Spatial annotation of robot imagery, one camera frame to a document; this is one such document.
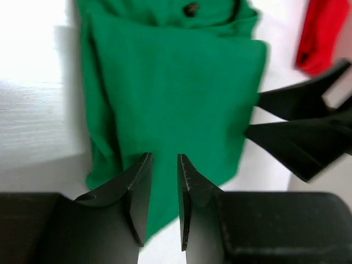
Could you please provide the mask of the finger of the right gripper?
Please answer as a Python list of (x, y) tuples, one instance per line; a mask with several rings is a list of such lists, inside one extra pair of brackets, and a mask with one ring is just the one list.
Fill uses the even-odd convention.
[(291, 86), (261, 92), (257, 106), (287, 121), (323, 118), (351, 107), (348, 97), (338, 108), (328, 106), (322, 95), (351, 67), (342, 58), (334, 66), (318, 76)]
[(351, 153), (351, 115), (249, 125), (245, 136), (308, 182)]

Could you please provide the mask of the green t shirt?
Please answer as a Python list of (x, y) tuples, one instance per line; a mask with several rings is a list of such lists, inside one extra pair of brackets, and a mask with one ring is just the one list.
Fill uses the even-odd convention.
[(153, 154), (146, 236), (178, 216), (177, 155), (216, 185), (237, 172), (265, 69), (247, 1), (77, 1), (95, 189)]

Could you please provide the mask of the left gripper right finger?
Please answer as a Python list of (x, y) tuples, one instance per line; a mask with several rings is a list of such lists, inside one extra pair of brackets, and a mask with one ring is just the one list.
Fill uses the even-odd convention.
[(328, 192), (223, 191), (178, 155), (187, 263), (351, 263), (351, 212)]

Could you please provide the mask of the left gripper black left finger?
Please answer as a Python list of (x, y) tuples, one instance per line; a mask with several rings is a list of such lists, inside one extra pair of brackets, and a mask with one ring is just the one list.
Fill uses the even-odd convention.
[(75, 200), (1, 193), (1, 263), (137, 263), (146, 240), (153, 155)]

